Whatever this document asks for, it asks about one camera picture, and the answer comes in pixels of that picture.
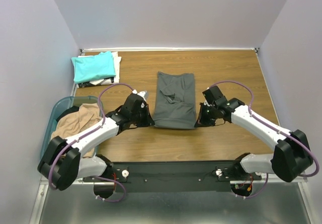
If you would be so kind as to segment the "dark grey t-shirt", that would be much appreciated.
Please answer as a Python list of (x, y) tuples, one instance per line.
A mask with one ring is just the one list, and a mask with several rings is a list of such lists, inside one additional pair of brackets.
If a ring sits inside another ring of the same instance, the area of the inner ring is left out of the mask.
[(157, 73), (154, 126), (190, 130), (197, 118), (195, 78), (192, 73), (180, 75)]

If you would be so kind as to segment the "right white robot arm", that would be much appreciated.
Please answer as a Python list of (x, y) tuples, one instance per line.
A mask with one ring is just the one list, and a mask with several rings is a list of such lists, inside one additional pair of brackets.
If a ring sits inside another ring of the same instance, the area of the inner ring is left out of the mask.
[(244, 128), (273, 151), (261, 155), (245, 153), (222, 170), (223, 174), (241, 180), (259, 172), (292, 182), (313, 164), (304, 132), (290, 131), (270, 122), (237, 98), (228, 100), (218, 86), (209, 87), (202, 94), (205, 101), (200, 104), (196, 127), (214, 126), (216, 120), (222, 119)]

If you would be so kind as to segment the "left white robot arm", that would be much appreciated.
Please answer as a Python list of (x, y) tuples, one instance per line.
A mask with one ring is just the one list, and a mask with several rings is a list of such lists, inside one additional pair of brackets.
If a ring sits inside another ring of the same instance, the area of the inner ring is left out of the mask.
[(47, 178), (54, 189), (61, 191), (76, 179), (84, 177), (96, 176), (100, 181), (107, 181), (112, 174), (109, 160), (99, 156), (85, 159), (84, 155), (102, 142), (130, 129), (131, 125), (153, 126), (147, 95), (146, 91), (134, 90), (123, 105), (90, 128), (66, 139), (60, 136), (53, 138), (38, 164), (38, 172)]

